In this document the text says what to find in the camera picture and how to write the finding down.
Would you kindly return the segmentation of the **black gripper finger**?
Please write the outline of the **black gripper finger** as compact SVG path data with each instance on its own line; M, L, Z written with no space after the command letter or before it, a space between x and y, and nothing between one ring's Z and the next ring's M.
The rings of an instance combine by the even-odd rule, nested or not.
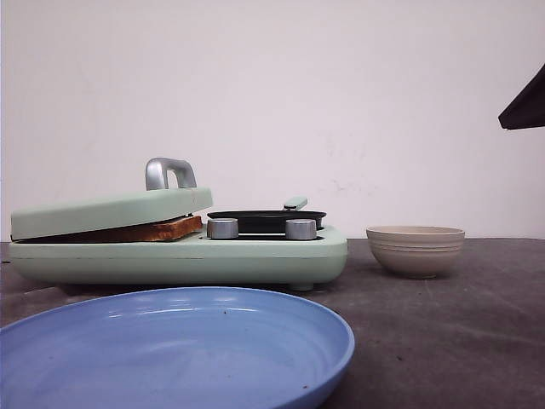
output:
M542 66L500 113L498 121L503 129L522 130L544 126L544 78L545 66Z

